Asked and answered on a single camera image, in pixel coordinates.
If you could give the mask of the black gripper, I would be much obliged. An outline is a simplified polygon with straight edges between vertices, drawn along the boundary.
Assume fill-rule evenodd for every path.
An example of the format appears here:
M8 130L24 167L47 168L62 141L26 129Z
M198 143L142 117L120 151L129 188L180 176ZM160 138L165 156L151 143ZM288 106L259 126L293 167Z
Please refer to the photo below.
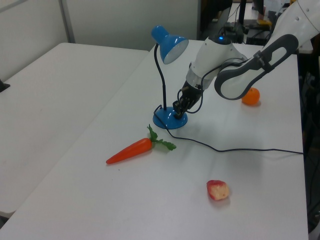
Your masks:
M202 89L199 84L192 86L187 81L185 81L181 90L182 96L172 103L176 119L181 119L188 111L188 108L192 108L202 95Z

